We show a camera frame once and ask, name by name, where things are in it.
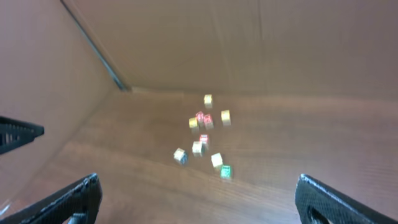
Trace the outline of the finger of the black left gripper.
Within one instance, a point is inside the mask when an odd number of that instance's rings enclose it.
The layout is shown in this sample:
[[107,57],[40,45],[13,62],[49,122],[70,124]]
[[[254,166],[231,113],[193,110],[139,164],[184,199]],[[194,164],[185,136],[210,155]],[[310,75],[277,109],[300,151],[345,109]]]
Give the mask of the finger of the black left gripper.
[[38,124],[1,117],[1,154],[22,147],[44,134]]

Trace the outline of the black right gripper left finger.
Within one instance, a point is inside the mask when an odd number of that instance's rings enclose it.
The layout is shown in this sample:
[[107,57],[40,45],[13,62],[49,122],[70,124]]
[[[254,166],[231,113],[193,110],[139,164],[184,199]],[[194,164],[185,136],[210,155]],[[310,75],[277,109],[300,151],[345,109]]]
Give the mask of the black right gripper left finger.
[[97,174],[92,173],[52,195],[1,219],[1,224],[94,224],[102,200]]

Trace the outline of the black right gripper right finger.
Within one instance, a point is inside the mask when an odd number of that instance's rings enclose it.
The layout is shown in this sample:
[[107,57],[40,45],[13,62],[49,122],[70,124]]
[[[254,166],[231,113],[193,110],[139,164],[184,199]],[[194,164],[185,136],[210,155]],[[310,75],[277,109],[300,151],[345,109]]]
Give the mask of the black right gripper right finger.
[[337,191],[307,174],[301,174],[295,188],[295,205],[300,221],[312,223],[391,223],[397,221]]

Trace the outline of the green framed wooden block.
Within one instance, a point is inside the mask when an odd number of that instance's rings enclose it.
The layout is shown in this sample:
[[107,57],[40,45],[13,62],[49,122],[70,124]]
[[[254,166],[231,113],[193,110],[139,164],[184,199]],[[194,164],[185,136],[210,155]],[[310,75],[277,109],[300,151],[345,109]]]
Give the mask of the green framed wooden block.
[[229,165],[222,165],[220,169],[220,177],[222,179],[231,179],[233,175],[232,167]]

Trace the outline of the plain block yellow side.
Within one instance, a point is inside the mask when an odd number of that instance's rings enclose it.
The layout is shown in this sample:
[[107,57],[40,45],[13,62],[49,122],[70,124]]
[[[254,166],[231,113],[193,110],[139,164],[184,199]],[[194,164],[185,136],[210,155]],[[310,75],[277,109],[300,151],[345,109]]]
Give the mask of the plain block yellow side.
[[212,163],[213,168],[214,168],[215,170],[220,170],[221,167],[223,166],[223,158],[222,158],[222,155],[221,155],[220,153],[213,154],[213,155],[211,156],[211,163]]

